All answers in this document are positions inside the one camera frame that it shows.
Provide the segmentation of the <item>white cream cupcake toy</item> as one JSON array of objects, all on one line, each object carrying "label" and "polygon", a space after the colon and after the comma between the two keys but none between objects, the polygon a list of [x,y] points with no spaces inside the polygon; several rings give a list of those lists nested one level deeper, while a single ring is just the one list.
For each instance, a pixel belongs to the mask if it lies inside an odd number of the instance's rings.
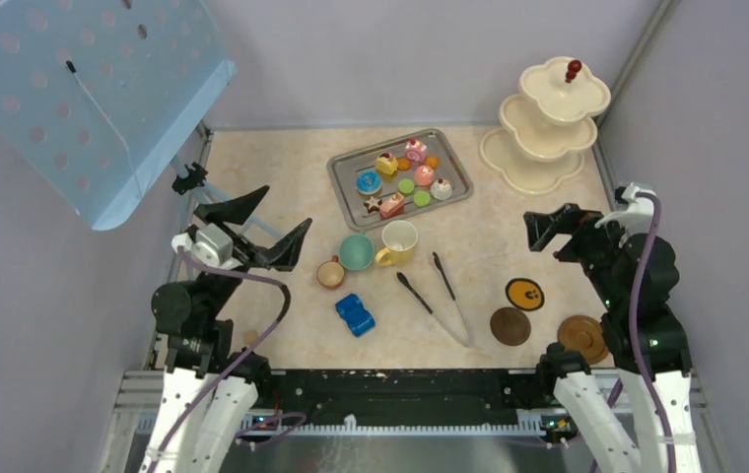
[{"label": "white cream cupcake toy", "polygon": [[439,201],[445,201],[453,195],[453,186],[450,180],[439,178],[430,186],[430,193],[433,198]]}]

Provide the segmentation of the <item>stainless steel tray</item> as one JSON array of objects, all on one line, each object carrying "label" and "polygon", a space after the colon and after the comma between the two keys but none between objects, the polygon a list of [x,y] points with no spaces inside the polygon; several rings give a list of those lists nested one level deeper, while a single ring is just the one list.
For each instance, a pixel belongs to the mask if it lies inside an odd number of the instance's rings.
[{"label": "stainless steel tray", "polygon": [[444,133],[436,128],[427,128],[402,136],[392,137],[378,143],[363,146],[357,150],[337,155],[327,162],[326,168],[341,213],[348,227],[356,232],[367,232],[386,225],[389,220],[378,211],[369,211],[365,206],[368,196],[361,193],[357,186],[358,177],[368,171],[375,171],[375,159],[390,153],[396,157],[404,155],[405,145],[412,139],[418,139],[428,147],[428,152],[440,159],[435,169],[435,176],[450,182],[453,192],[445,199],[435,197],[431,202],[419,207],[411,195],[404,197],[404,206],[395,219],[411,218],[424,213],[444,208],[455,202],[469,198],[474,190],[464,165],[450,146]]}]

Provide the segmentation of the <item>pink dome cupcake toy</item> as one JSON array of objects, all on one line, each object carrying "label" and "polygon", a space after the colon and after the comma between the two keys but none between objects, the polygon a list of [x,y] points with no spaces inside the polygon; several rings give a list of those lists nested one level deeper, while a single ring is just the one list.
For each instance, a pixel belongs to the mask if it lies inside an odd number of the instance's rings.
[{"label": "pink dome cupcake toy", "polygon": [[414,181],[420,187],[429,187],[436,179],[436,170],[427,165],[418,166],[414,171]]}]

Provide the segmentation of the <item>pink strawberry cake slice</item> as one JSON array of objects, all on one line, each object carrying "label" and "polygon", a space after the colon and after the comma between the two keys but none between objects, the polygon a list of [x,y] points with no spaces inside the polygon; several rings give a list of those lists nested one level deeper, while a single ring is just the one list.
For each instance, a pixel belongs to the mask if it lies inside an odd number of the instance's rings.
[{"label": "pink strawberry cake slice", "polygon": [[406,203],[405,196],[400,192],[395,192],[381,200],[378,208],[380,217],[383,220],[392,218],[394,215],[403,211]]}]

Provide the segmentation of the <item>yellow cake slice toy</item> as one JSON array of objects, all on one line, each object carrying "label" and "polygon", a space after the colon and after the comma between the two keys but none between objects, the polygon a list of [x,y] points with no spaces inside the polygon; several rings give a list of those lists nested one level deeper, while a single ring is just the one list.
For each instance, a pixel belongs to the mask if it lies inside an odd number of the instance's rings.
[{"label": "yellow cake slice toy", "polygon": [[375,158],[374,167],[377,172],[394,175],[398,171],[398,159],[391,153],[382,153]]}]

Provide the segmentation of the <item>pink swirl roll cake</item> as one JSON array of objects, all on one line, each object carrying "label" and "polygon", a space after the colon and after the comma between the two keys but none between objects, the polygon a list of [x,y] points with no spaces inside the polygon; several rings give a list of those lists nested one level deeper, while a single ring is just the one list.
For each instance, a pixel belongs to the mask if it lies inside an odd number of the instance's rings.
[{"label": "pink swirl roll cake", "polygon": [[422,164],[427,157],[427,145],[419,139],[410,139],[404,147],[404,158],[411,163]]}]

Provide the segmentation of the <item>black-tipped metal tongs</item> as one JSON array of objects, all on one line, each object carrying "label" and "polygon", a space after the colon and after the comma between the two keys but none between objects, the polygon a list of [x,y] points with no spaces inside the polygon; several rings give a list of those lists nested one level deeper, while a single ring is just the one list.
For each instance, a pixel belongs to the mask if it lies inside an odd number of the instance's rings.
[{"label": "black-tipped metal tongs", "polygon": [[401,271],[397,271],[395,273],[396,279],[399,282],[401,286],[403,286],[414,298],[415,300],[421,305],[421,307],[424,309],[424,311],[436,322],[436,324],[441,328],[444,332],[447,333],[447,335],[457,344],[462,346],[463,348],[470,349],[474,347],[474,337],[472,330],[467,322],[467,318],[464,315],[464,312],[462,310],[462,306],[460,304],[460,301],[456,295],[456,292],[452,286],[452,284],[449,281],[448,274],[443,266],[443,262],[440,258],[440,256],[436,252],[432,252],[432,261],[434,266],[439,272],[440,278],[443,282],[443,285],[446,289],[447,295],[449,296],[449,300],[451,301],[452,305],[454,306],[455,313],[458,316],[458,320],[461,324],[461,331],[462,334],[459,335],[456,333],[456,331],[450,327],[447,323],[445,323],[439,315],[434,311],[432,306],[424,299],[424,297],[412,286],[409,278]]}]

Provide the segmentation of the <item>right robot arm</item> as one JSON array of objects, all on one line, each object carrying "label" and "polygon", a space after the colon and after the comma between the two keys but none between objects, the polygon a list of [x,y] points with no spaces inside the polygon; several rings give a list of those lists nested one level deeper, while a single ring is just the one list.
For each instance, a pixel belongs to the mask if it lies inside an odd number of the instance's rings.
[{"label": "right robot arm", "polygon": [[581,352],[548,346],[534,379],[537,398],[562,405],[603,472],[699,472],[690,405],[692,369],[686,332],[669,307],[679,281],[676,254],[657,234],[661,203],[650,192],[603,215],[572,203],[523,216],[530,250],[557,235],[569,241],[554,256],[576,263],[603,302],[600,328],[618,370],[616,392],[631,403],[629,436]]}]

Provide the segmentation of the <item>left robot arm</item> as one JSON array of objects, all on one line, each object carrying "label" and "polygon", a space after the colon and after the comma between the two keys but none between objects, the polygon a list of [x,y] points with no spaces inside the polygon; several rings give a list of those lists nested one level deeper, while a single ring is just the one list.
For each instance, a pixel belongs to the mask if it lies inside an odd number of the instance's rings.
[{"label": "left robot arm", "polygon": [[[261,186],[234,199],[198,205],[196,223],[171,240],[175,255],[198,274],[161,285],[151,298],[155,330],[166,336],[168,347],[142,472],[219,471],[247,411],[271,398],[269,364],[255,350],[287,315],[292,297],[285,283],[265,273],[295,269],[312,220],[303,220],[270,247],[238,233],[268,190]],[[268,284],[283,300],[256,341],[234,352],[235,325],[219,314],[245,281]]]}]

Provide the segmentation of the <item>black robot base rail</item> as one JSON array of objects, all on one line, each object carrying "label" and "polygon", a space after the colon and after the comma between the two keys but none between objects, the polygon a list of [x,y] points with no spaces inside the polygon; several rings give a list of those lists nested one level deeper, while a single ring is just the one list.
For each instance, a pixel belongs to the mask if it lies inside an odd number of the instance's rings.
[{"label": "black robot base rail", "polygon": [[561,404],[533,369],[273,371],[254,408],[300,412],[308,426],[338,426],[353,415],[363,427],[514,425],[521,411]]}]

